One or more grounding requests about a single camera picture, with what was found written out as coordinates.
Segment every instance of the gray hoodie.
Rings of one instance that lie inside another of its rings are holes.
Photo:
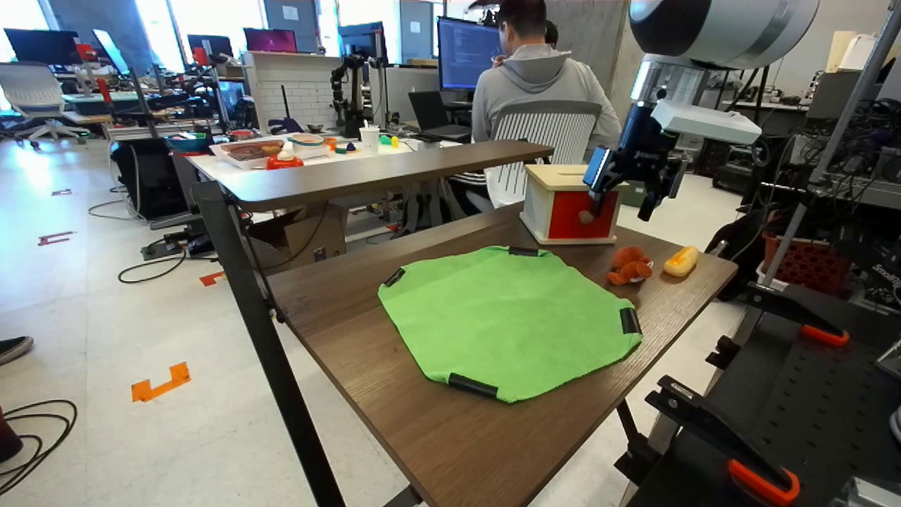
[[[615,148],[619,143],[619,118],[591,68],[554,50],[548,44],[520,46],[504,64],[478,78],[472,102],[472,137],[478,143],[491,139],[504,106],[538,100],[585,100],[600,104],[601,115],[588,142]]]

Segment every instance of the white office chair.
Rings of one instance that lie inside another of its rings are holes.
[[[65,126],[57,120],[62,117],[66,101],[62,98],[59,82],[42,63],[0,63],[0,88],[20,115],[45,118],[44,125],[17,135],[30,134],[28,139],[35,141],[45,134],[59,139],[60,134],[78,137],[89,132],[86,128]]]
[[[513,104],[501,110],[492,139],[553,146],[551,163],[580,164],[600,115],[601,106],[593,102],[547,100]],[[485,169],[490,202],[472,191],[467,192],[467,198],[481,211],[515,204],[525,199],[527,179],[522,162]]]

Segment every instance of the white chair back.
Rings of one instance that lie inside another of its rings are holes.
[[[0,88],[25,117],[56,117],[65,105],[59,82],[43,64],[0,63]]]
[[[601,106],[593,102],[548,100],[514,104],[501,110],[492,138],[553,146],[551,163],[579,164],[600,115]],[[488,196],[495,208],[525,199],[524,165],[517,162],[485,170]]]

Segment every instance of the computer monitor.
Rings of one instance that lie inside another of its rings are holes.
[[[258,30],[245,28],[247,51],[296,53],[297,41],[293,30]]]
[[[97,38],[97,41],[100,42],[100,46],[106,51],[106,55],[110,57],[110,61],[113,63],[115,69],[123,76],[127,75],[128,64],[125,63],[122,52],[116,47],[110,34],[107,33],[106,30],[94,29],[94,36]]]
[[[194,48],[203,48],[204,41],[210,42],[210,50],[213,55],[225,53],[234,56],[232,52],[232,42],[228,37],[223,35],[192,35],[187,36],[187,45],[193,50]]]
[[[75,32],[50,30],[19,30],[4,28],[9,45],[19,61],[38,61],[47,65],[80,65],[81,57],[75,47]]]
[[[341,37],[342,57],[358,54],[364,58],[376,58],[376,48],[381,44],[382,61],[388,63],[385,27],[382,22],[339,26],[338,36]]]
[[[497,27],[458,19],[438,20],[438,74],[443,90],[476,89],[491,60],[504,54]]]

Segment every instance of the plush toy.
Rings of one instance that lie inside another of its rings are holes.
[[[640,246],[626,246],[614,253],[614,270],[607,274],[607,279],[613,285],[637,283],[653,276],[653,265]]]

